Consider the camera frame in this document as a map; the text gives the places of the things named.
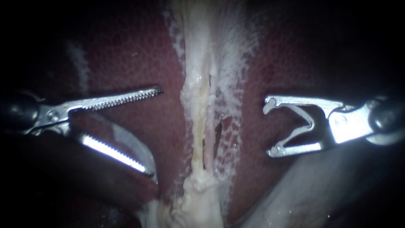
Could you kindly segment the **left arm instrument jaw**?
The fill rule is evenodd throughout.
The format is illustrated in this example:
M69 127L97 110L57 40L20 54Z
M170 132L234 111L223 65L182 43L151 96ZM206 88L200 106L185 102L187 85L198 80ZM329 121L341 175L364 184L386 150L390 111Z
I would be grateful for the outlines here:
M163 92L163 88L153 86L118 95L71 100L57 106L50 106L47 111L47 121L50 124L59 123L67 121L69 119L69 113L74 110L83 109L96 111L133 101L144 100L160 95Z
M131 167L133 170L136 170L138 173L148 178L152 178L154 176L154 172L147 168L145 165L121 153L119 150L109 146L108 144L99 141L98 139L87 133L72 129L68 122L58 125L57 128L64 137L74 139L81 145L88 147L100 154L106 155L107 157L116 160L128 167Z

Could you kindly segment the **left arm instrument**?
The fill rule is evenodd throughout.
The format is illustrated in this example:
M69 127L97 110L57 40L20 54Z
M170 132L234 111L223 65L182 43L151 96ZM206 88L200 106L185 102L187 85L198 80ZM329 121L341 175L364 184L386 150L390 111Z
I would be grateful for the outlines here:
M60 122L60 113L29 93L0 97L0 130L7 134L38 136Z

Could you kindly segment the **right arm instrument jaw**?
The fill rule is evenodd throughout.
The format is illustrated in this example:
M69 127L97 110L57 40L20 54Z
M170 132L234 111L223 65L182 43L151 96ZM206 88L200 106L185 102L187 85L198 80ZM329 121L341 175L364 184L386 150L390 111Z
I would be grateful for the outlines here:
M267 95L265 96L264 103L264 114L268 114L270 110L285 105L316 106L324 112L325 118L329 118L334 111L349 111L355 108L354 106L346 105L344 102L337 100L289 95Z
M266 150L267 156L271 158L290 157L317 152L323 152L336 146L334 141L321 140L310 144L287 146L287 141L282 140Z

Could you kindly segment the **right arm instrument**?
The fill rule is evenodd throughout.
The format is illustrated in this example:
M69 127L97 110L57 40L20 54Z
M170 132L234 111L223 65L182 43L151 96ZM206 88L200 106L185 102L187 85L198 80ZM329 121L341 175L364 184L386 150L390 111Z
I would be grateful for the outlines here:
M333 111L329 126L337 144L364 138L379 146L393 145L405 139L405 105L399 99L378 96L362 106Z

